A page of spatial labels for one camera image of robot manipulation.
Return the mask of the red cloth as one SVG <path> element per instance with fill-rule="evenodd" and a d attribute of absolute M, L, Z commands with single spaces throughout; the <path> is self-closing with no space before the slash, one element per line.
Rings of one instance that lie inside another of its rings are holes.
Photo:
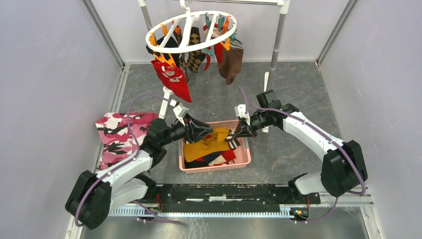
<path fill-rule="evenodd" d="M 152 60 L 151 63 L 166 88 L 182 100 L 192 102 L 186 76 L 180 68 L 159 60 Z"/>

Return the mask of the black sock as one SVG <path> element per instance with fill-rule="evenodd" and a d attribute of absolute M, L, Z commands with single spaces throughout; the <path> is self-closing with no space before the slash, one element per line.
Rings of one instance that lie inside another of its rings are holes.
<path fill-rule="evenodd" d="M 157 45 L 161 45 L 162 41 L 164 40 L 164 37 L 161 37 L 157 40 Z M 174 37 L 170 37 L 167 43 L 165 44 L 166 48 L 177 48 L 179 47 L 178 43 L 174 39 Z M 164 54 L 166 59 L 170 59 L 170 55 L 165 53 Z M 171 53 L 171 56 L 173 57 L 173 60 L 177 67 L 180 67 L 180 54 L 179 53 Z"/>

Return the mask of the yellow cloth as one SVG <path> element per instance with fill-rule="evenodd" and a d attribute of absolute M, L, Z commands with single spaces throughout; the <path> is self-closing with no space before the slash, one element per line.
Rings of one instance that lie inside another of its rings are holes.
<path fill-rule="evenodd" d="M 206 146 L 216 151 L 236 149 L 241 146 L 234 133 L 228 128 L 215 128 L 213 132 L 204 138 Z"/>

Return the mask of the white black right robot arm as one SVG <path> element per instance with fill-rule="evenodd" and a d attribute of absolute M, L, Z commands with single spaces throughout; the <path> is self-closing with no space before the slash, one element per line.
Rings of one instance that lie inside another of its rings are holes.
<path fill-rule="evenodd" d="M 251 137 L 267 126 L 274 126 L 294 136 L 307 146 L 322 161 L 320 173 L 299 175 L 291 180 L 293 186 L 287 190 L 293 203 L 302 202 L 308 194 L 327 192 L 333 197 L 345 193 L 363 196 L 366 193 L 367 169 L 360 144 L 333 136 L 311 122 L 297 107 L 283 105 L 273 90 L 256 96 L 256 112 L 249 114 L 251 103 L 243 88 L 239 93 L 245 103 L 235 107 L 238 126 L 232 139 Z"/>

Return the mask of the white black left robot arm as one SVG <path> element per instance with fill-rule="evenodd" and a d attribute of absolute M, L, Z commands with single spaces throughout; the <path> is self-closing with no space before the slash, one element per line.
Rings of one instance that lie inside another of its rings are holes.
<path fill-rule="evenodd" d="M 80 174 L 65 204 L 66 211 L 74 216 L 76 226 L 93 230 L 116 208 L 139 199 L 152 202 L 157 184 L 144 173 L 161 162 L 167 153 L 165 145 L 182 138 L 198 142 L 212 131 L 208 123 L 189 114 L 172 125 L 154 119 L 135 153 L 106 170 Z"/>

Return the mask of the orange clothes clip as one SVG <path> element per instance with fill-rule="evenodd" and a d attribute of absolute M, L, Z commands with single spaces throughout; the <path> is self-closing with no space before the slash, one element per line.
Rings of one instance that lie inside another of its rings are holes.
<path fill-rule="evenodd" d="M 230 50 L 230 38 L 227 38 L 226 40 L 220 42 L 220 45 L 226 50 Z"/>
<path fill-rule="evenodd" d="M 172 67 L 176 67 L 176 63 L 175 63 L 174 58 L 172 57 L 171 54 L 168 54 L 168 56 L 169 56 L 168 59 L 166 58 L 165 53 L 160 53 L 160 55 L 158 55 L 156 52 L 154 52 L 153 56 L 155 57 L 155 59 L 157 59 L 160 62 L 165 62 Z"/>

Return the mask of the teal clothes clip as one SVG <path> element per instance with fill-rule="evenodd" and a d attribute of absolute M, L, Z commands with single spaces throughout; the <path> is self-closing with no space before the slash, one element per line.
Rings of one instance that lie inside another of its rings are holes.
<path fill-rule="evenodd" d="M 215 58 L 214 47 L 213 46 L 204 48 L 204 51 L 209 56 L 209 58 Z"/>

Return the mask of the white round clip hanger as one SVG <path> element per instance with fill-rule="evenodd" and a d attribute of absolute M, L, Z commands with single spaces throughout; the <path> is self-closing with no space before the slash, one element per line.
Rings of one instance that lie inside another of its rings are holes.
<path fill-rule="evenodd" d="M 234 39 L 237 31 L 237 19 L 234 15 L 218 10 L 191 11 L 185 0 L 179 1 L 179 4 L 182 10 L 185 11 L 183 14 L 159 23 L 152 27 L 146 34 L 146 44 L 153 52 L 167 54 L 187 53 L 214 46 L 227 38 L 230 38 L 230 40 Z M 201 39 L 200 43 L 193 44 L 190 42 L 192 28 L 200 20 L 204 21 L 208 33 Z M 218 24 L 218 27 L 222 27 L 222 35 L 212 39 L 215 24 Z M 173 33 L 177 25 L 182 30 L 182 41 L 177 48 L 166 48 L 165 44 L 170 37 L 174 36 Z M 157 40 L 161 37 L 164 37 L 164 40 L 161 45 L 157 45 Z"/>

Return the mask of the pink perforated plastic basket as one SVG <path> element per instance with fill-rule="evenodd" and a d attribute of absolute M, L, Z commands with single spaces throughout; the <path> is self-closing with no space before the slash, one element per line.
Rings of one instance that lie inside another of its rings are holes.
<path fill-rule="evenodd" d="M 244 168 L 251 162 L 249 144 L 244 138 L 240 138 L 238 143 L 234 144 L 234 149 L 220 153 L 220 155 L 216 156 L 212 162 L 209 161 L 212 156 L 208 156 L 206 160 L 200 158 L 199 160 L 195 160 L 186 164 L 183 152 L 185 144 L 187 144 L 185 139 L 181 139 L 178 142 L 179 168 L 185 173 L 202 173 Z"/>

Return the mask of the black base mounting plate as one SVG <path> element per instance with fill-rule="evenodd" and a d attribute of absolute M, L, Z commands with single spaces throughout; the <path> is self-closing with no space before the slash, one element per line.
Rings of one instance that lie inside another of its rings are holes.
<path fill-rule="evenodd" d="M 287 184 L 162 184 L 149 188 L 139 202 L 158 204 L 164 213 L 269 213 L 321 199 L 319 193 L 302 195 Z"/>

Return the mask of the pink camouflage folded cloth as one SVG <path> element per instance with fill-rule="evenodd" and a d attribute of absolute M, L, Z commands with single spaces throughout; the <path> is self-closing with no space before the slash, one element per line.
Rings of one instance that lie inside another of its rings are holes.
<path fill-rule="evenodd" d="M 141 144 L 150 123 L 157 118 L 156 113 L 106 113 L 97 120 L 95 125 L 103 144 L 98 170 L 105 170 L 137 151 L 128 125 L 132 127 L 134 137 Z"/>

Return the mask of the red white santa sock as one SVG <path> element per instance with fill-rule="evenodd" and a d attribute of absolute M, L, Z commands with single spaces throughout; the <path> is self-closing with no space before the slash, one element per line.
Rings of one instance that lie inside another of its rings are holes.
<path fill-rule="evenodd" d="M 222 35 L 222 27 L 218 27 L 218 24 L 215 24 L 211 38 L 214 39 L 214 38 L 219 37 L 220 35 Z M 214 47 L 215 59 L 217 63 L 219 64 L 223 59 L 223 47 L 220 45 L 220 43 L 215 44 L 213 47 Z M 209 68 L 210 63 L 211 63 L 211 58 L 209 58 L 209 56 L 206 54 L 206 65 L 205 65 L 204 71 L 206 71 Z"/>

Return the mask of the white metal drying rack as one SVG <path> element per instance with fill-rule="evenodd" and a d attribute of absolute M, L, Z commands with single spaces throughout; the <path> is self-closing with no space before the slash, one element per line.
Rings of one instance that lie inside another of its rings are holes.
<path fill-rule="evenodd" d="M 139 5 L 147 23 L 146 48 L 154 56 L 152 65 L 164 87 L 159 118 L 164 119 L 174 94 L 191 102 L 187 86 L 187 71 L 197 72 L 203 61 L 208 69 L 212 58 L 219 72 L 230 85 L 239 73 L 243 44 L 237 37 L 236 18 L 223 11 L 191 11 L 185 1 L 180 6 L 185 13 L 152 26 L 146 1 Z"/>

